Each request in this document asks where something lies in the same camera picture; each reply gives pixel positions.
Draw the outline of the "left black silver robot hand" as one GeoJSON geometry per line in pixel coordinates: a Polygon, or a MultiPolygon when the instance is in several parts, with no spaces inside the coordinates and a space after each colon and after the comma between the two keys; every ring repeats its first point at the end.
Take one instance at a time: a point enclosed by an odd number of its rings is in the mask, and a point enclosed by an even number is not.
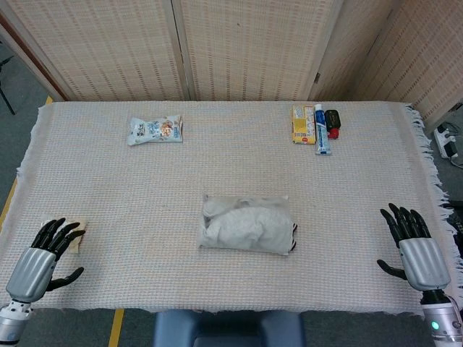
{"type": "Polygon", "coordinates": [[[32,244],[21,254],[6,291],[13,301],[31,304],[44,294],[68,286],[84,272],[83,267],[65,278],[53,278],[57,262],[69,245],[85,234],[80,222],[68,223],[65,218],[52,219],[41,226],[32,244]]]}

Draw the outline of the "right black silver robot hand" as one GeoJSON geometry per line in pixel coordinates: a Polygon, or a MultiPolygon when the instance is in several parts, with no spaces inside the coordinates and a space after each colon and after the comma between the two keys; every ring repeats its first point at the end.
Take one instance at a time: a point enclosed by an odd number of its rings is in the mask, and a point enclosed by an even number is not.
{"type": "Polygon", "coordinates": [[[451,282],[445,259],[437,241],[431,236],[424,218],[416,210],[390,203],[381,209],[402,262],[402,269],[377,264],[385,273],[400,278],[417,291],[444,290],[451,282]]]}

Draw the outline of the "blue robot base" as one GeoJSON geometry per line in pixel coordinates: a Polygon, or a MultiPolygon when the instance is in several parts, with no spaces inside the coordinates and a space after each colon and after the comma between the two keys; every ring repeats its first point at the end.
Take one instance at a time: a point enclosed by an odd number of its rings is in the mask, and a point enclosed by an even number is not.
{"type": "Polygon", "coordinates": [[[195,312],[156,314],[153,347],[306,347],[302,316],[295,312],[195,312]]]}

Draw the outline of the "blue white snack packet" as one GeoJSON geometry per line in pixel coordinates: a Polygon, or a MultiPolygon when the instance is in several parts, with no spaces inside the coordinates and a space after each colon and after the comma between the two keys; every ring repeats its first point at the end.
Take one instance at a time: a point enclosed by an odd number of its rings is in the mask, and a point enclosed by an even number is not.
{"type": "Polygon", "coordinates": [[[152,121],[132,118],[129,122],[127,144],[133,146],[149,142],[183,142],[182,117],[164,116],[152,121]]]}

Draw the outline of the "clear snack packet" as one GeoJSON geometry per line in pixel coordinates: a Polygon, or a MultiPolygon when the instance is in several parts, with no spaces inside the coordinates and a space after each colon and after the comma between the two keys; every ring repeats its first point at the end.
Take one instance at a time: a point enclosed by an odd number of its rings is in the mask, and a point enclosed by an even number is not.
{"type": "Polygon", "coordinates": [[[42,222],[33,246],[62,256],[65,251],[79,254],[87,228],[84,219],[57,218],[42,222]]]}

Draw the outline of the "white power strip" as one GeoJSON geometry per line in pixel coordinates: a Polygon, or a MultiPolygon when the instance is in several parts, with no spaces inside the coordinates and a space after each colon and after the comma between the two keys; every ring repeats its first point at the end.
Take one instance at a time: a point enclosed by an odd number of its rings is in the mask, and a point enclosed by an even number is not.
{"type": "Polygon", "coordinates": [[[460,135],[460,128],[454,123],[444,122],[433,131],[439,153],[443,159],[458,157],[456,138],[460,135]]]}

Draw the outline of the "blue white toothpaste tube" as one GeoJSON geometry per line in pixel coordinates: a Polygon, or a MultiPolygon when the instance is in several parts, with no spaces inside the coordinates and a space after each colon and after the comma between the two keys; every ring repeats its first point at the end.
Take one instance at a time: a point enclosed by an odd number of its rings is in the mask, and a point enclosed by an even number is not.
{"type": "Polygon", "coordinates": [[[328,130],[323,107],[320,103],[315,104],[315,130],[316,130],[316,154],[330,155],[331,146],[328,140],[328,130]]]}

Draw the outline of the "small black case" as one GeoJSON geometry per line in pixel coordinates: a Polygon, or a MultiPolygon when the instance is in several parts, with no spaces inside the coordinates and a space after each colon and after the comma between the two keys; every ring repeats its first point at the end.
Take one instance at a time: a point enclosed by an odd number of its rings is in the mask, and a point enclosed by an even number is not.
{"type": "Polygon", "coordinates": [[[326,127],[328,131],[341,128],[341,120],[337,110],[326,110],[324,115],[326,118],[326,127]]]}

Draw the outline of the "yellow biscuit pack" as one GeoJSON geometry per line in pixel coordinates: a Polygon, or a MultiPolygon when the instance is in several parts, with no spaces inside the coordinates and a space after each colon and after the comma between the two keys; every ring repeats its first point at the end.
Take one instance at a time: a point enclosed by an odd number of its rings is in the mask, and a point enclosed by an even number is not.
{"type": "Polygon", "coordinates": [[[292,142],[297,145],[314,145],[316,142],[315,115],[312,105],[292,106],[292,142]]]}

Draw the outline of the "angled woven screen panel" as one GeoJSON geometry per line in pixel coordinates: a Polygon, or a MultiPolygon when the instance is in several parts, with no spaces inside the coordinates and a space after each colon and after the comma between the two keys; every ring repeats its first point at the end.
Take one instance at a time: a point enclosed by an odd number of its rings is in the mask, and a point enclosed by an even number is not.
{"type": "Polygon", "coordinates": [[[374,98],[411,103],[435,126],[463,98],[463,0],[403,0],[377,57],[374,98]]]}

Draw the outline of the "woven fringed tablecloth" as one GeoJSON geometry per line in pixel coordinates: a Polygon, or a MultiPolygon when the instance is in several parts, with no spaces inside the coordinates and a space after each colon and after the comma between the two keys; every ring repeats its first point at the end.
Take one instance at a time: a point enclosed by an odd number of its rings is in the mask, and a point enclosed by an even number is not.
{"type": "Polygon", "coordinates": [[[73,284],[40,307],[419,312],[420,294],[384,273],[398,250],[380,210],[417,210],[463,304],[463,262],[418,112],[405,103],[327,102],[332,154],[291,139],[289,102],[68,102],[40,109],[0,233],[0,301],[45,218],[82,218],[73,284]],[[132,118],[182,117],[183,142],[129,146],[132,118]],[[197,245],[205,195],[286,196],[289,256],[197,245]]]}

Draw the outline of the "narrow woven screen panel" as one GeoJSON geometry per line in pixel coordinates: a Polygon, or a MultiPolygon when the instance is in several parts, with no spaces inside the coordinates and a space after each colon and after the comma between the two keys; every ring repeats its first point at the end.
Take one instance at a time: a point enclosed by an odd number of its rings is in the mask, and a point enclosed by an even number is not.
{"type": "Polygon", "coordinates": [[[348,100],[352,88],[399,0],[343,0],[309,99],[348,100]]]}

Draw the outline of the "wide woven screen panel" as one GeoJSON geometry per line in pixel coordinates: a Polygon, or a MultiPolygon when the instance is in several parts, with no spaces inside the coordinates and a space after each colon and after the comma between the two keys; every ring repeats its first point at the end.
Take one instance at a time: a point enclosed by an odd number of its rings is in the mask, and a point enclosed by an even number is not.
{"type": "Polygon", "coordinates": [[[54,100],[190,99],[171,0],[0,0],[0,35],[54,100]]]}

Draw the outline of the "woven screen panel with dot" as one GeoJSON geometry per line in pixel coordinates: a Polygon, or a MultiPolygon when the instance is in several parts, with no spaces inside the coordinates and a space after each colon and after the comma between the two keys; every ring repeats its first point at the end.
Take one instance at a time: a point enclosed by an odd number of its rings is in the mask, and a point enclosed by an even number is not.
{"type": "Polygon", "coordinates": [[[171,0],[192,100],[307,100],[344,0],[171,0]]]}

